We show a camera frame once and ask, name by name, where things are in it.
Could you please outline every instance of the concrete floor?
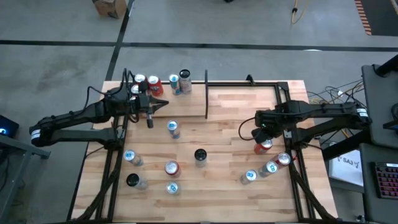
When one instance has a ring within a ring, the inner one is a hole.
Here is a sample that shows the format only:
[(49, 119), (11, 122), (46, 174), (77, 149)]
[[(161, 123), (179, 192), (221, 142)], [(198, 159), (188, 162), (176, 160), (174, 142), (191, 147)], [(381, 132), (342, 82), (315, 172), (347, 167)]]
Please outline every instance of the concrete floor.
[[(354, 1), (310, 1), (303, 19), (290, 26), (294, 1), (136, 0), (125, 42), (234, 43), (396, 47), (398, 37), (364, 33)], [(0, 40), (116, 41), (121, 20), (100, 18), (91, 1), (3, 0)], [(18, 139), (29, 142), (28, 127), (43, 116), (80, 109), (86, 88), (100, 88), (112, 47), (0, 45), (0, 114), (17, 121)], [(361, 66), (383, 63), (392, 52), (306, 52), (298, 50), (144, 49), (123, 47), (113, 80), (124, 67), (158, 75), (188, 68), (194, 80), (205, 69), (210, 80), (305, 80), (308, 91), (360, 79)], [(98, 99), (90, 93), (90, 101)], [(357, 96), (364, 102), (364, 96)], [(76, 127), (88, 129), (90, 125)], [(49, 160), (34, 158), (19, 191), (23, 206), (12, 220), (28, 223), (65, 221), (86, 144), (59, 143), (46, 150)], [(340, 218), (363, 213), (358, 193), (333, 189)]]

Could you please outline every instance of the aluminum can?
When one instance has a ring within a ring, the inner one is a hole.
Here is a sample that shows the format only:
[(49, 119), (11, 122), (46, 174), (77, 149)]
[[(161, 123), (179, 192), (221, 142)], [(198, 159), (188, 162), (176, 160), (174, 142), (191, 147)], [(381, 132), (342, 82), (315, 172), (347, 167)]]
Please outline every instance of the aluminum can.
[(272, 140), (266, 140), (261, 144), (254, 145), (254, 152), (257, 155), (265, 154), (272, 147)]
[(206, 165), (207, 152), (204, 149), (197, 149), (195, 151), (195, 164), (197, 167), (204, 167)]
[(180, 186), (176, 182), (169, 182), (166, 185), (166, 191), (172, 195), (178, 195), (180, 193)]
[(144, 164), (141, 156), (138, 156), (138, 154), (133, 150), (127, 150), (124, 152), (124, 159), (134, 166), (142, 166)]
[(169, 76), (170, 86), (174, 95), (181, 94), (180, 77), (178, 75), (171, 74)]
[(260, 167), (258, 172), (260, 177), (268, 177), (278, 172), (278, 164), (274, 161), (268, 161), (264, 166)]
[(126, 179), (126, 183), (130, 187), (134, 187), (139, 190), (145, 190), (148, 187), (148, 181), (137, 174), (130, 174)]
[(164, 166), (164, 170), (166, 171), (166, 174), (175, 178), (179, 177), (181, 174), (180, 165), (175, 161), (168, 161)]
[(191, 82), (191, 73), (187, 69), (183, 69), (180, 72), (180, 85), (181, 92), (183, 94), (191, 94), (192, 92), (192, 82)]
[(131, 87), (131, 93), (132, 93), (132, 94), (138, 94), (138, 93), (139, 93), (138, 85), (137, 85), (137, 84), (135, 84), (135, 85), (133, 85), (133, 86)]
[(291, 158), (286, 152), (281, 152), (274, 156), (271, 161), (276, 162), (280, 168), (283, 168), (290, 164)]
[(250, 184), (257, 178), (257, 172), (255, 170), (248, 170), (241, 176), (242, 184)]
[(161, 96), (163, 94), (163, 86), (160, 79), (154, 75), (148, 78), (150, 92), (153, 96)]
[(140, 82), (146, 81), (147, 77), (145, 75), (143, 75), (143, 74), (137, 74), (134, 77), (134, 80), (136, 81), (136, 83), (140, 83)]
[(169, 121), (167, 123), (167, 129), (169, 133), (172, 135), (172, 138), (178, 139), (180, 137), (180, 128), (178, 127), (178, 123), (176, 121)]

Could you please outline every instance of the cardboard box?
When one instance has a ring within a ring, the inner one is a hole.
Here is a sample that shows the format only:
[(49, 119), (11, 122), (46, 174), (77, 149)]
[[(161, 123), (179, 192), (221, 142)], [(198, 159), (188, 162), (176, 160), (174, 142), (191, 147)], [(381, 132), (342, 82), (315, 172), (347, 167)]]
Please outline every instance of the cardboard box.
[(115, 19), (123, 18), (127, 5), (125, 0), (92, 0), (98, 14)]

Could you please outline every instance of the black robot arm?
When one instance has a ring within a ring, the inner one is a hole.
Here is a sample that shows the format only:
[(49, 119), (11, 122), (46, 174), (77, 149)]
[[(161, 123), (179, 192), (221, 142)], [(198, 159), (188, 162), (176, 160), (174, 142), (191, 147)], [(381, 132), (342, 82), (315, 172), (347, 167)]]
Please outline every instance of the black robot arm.
[(128, 82), (124, 71), (123, 81), (117, 88), (108, 90), (103, 99), (86, 106), (80, 111), (41, 119), (29, 128), (31, 142), (37, 147), (50, 146), (60, 141), (96, 141), (105, 149), (116, 149), (120, 131), (117, 127), (102, 130), (75, 131), (62, 130), (83, 123), (105, 123), (112, 117), (129, 116), (130, 121), (139, 121), (139, 115), (146, 114), (148, 128), (153, 128), (152, 115), (169, 102), (158, 100), (147, 94), (147, 83), (139, 84), (140, 92), (131, 93), (133, 83)]
[[(330, 121), (308, 129), (294, 128), (308, 118), (333, 118)], [(257, 143), (277, 138), (284, 131), (292, 133), (293, 147), (303, 148), (315, 136), (330, 133), (342, 128), (364, 129), (371, 123), (364, 108), (357, 103), (310, 105), (304, 101), (291, 100), (275, 106), (274, 110), (256, 111), (252, 131)]]

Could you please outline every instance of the black can lid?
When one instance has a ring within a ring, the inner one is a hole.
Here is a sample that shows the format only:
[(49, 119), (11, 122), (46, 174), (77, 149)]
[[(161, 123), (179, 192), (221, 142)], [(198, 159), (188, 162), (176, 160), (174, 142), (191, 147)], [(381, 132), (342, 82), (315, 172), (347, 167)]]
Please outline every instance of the black can lid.
[(183, 69), (180, 72), (180, 77), (181, 78), (188, 78), (191, 75), (188, 69)]
[(207, 152), (204, 149), (197, 149), (195, 151), (195, 159), (199, 161), (204, 161), (207, 157)]
[(139, 182), (139, 177), (137, 174), (130, 174), (126, 179), (127, 185), (130, 187), (135, 187)]

